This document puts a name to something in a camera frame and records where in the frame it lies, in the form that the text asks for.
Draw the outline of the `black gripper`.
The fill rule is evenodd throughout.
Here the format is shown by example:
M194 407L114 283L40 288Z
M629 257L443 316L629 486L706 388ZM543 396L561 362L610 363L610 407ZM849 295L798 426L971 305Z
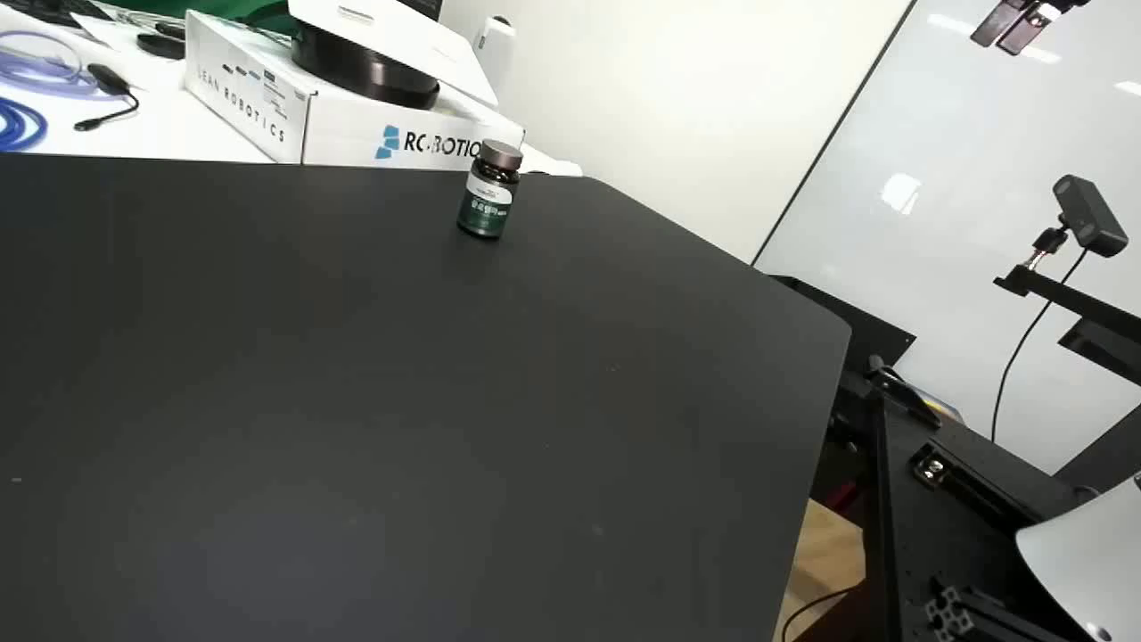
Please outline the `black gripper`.
M1070 15L1088 4L1089 0L997 0L971 33L971 41L978 47L997 47L1001 55L1018 59L1051 27L1051 20L1041 6Z

